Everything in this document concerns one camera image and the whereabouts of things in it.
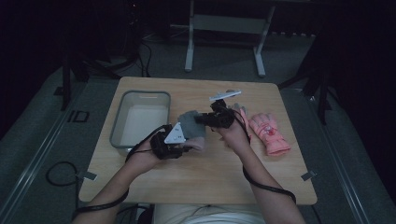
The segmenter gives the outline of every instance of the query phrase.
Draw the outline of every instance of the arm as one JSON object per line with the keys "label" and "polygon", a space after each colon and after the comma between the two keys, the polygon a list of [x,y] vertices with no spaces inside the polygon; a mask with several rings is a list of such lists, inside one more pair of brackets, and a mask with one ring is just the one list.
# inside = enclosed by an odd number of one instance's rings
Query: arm
{"label": "arm", "polygon": [[[256,182],[279,188],[281,186],[268,173],[256,153],[251,148],[242,127],[236,121],[228,129],[217,129],[227,145],[233,149],[241,160],[247,173]],[[250,185],[257,204],[262,210],[266,223],[304,223],[297,205],[287,195],[259,189]]]}
{"label": "arm", "polygon": [[[149,140],[137,150],[150,149]],[[111,203],[120,198],[131,183],[143,173],[152,169],[160,160],[152,152],[135,153],[109,180],[105,187],[92,199],[88,206]],[[120,205],[88,213],[80,213],[74,220],[78,223],[114,223]]]}

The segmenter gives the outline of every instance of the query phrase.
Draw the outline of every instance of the pink rubber glove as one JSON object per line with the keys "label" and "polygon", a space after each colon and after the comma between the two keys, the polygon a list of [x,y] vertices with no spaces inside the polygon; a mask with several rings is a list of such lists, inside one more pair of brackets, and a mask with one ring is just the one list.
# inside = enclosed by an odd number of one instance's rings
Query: pink rubber glove
{"label": "pink rubber glove", "polygon": [[289,144],[277,130],[276,120],[272,114],[254,115],[248,124],[264,142],[268,156],[280,156],[290,151]]}

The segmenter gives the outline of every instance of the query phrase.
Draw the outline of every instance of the gray carpet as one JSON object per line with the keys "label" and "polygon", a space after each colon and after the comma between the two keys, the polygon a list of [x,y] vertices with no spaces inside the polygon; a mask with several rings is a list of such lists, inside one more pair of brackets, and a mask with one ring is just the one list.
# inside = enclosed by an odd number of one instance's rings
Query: gray carpet
{"label": "gray carpet", "polygon": [[[146,43],[152,52],[148,70],[153,77],[279,84],[295,75],[313,39],[303,36],[286,38],[282,35],[268,37],[262,54],[267,72],[265,78],[256,75],[252,49],[215,47],[216,43],[205,41],[197,43],[192,72],[185,73],[187,46],[182,40],[158,43],[154,42],[156,39],[153,37],[147,38]],[[147,62],[149,49],[142,46],[141,54],[143,61]],[[139,64],[134,64],[119,73],[138,77],[141,68]],[[15,211],[11,212],[5,223],[68,223],[72,216],[75,208],[74,187],[54,187],[46,181],[45,174],[58,161],[71,161],[79,170],[87,169],[117,81],[92,74],[88,83],[74,83],[74,101],[64,112],[60,111],[62,99],[52,95],[60,82],[61,73],[58,71],[43,85],[1,141],[0,201],[3,207],[3,202],[12,195],[18,179],[46,140],[52,125],[65,118],[30,188],[21,195],[21,202],[15,204]],[[309,101],[299,91],[303,85],[303,81],[296,83],[282,90],[281,94],[307,168],[318,174],[312,181],[318,195],[315,208],[322,223],[395,223],[394,204],[378,179],[345,111],[329,98],[332,110],[326,112],[328,125],[322,126],[315,113],[316,102]],[[73,110],[90,112],[88,121],[68,122]],[[340,175],[339,167],[333,162],[334,155],[342,162],[342,168],[360,199],[363,214],[366,215],[363,221],[356,217],[354,202],[348,196],[350,191],[342,184],[344,176]],[[54,170],[51,177],[63,183],[74,180],[73,170],[63,165]],[[300,206],[300,209],[307,223],[318,223],[311,206]]]}

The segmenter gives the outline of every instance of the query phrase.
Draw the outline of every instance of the person's left hand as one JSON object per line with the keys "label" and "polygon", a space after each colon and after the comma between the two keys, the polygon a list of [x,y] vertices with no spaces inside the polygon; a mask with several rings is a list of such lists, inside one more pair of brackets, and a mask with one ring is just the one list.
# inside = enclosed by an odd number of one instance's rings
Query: person's left hand
{"label": "person's left hand", "polygon": [[135,170],[140,175],[151,170],[155,165],[161,162],[161,160],[158,159],[151,151],[149,140],[150,139],[145,141],[125,163],[125,165],[130,169]]}

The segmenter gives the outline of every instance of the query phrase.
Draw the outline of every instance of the forearm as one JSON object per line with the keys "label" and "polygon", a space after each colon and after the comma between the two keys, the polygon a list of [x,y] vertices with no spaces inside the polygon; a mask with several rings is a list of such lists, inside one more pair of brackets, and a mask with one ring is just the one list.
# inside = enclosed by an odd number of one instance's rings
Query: forearm
{"label": "forearm", "polygon": [[[139,176],[139,173],[131,172],[130,169],[127,165],[121,167],[87,206],[112,203],[119,199],[129,189],[132,181]],[[99,211],[80,213],[73,223],[114,223],[119,209],[118,204]]]}
{"label": "forearm", "polygon": [[[239,158],[254,181],[282,189],[251,148],[246,148]],[[298,207],[288,195],[260,189],[254,185],[250,186],[266,223],[304,223]]]}

